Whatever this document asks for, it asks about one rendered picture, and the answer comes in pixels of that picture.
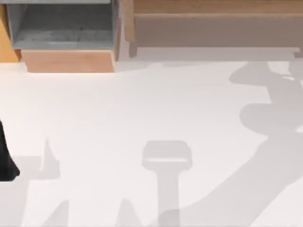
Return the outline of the pale wooden drawer front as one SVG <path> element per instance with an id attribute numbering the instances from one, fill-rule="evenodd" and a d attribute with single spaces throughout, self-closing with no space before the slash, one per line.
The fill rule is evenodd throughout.
<path id="1" fill-rule="evenodd" d="M 114 72 L 116 53 L 111 50 L 22 50 L 28 72 Z"/>

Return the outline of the wooden open shelf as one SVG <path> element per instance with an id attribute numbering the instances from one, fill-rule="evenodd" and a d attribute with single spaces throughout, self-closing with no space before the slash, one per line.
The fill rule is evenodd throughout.
<path id="1" fill-rule="evenodd" d="M 139 47 L 297 49 L 303 0 L 121 0 L 130 55 Z"/>

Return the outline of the wooden cupboard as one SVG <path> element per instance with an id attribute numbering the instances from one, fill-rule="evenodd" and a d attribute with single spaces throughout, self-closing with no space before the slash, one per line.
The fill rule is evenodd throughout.
<path id="1" fill-rule="evenodd" d="M 20 60 L 20 50 L 11 46 L 6 5 L 0 4 L 0 63 L 18 63 Z"/>

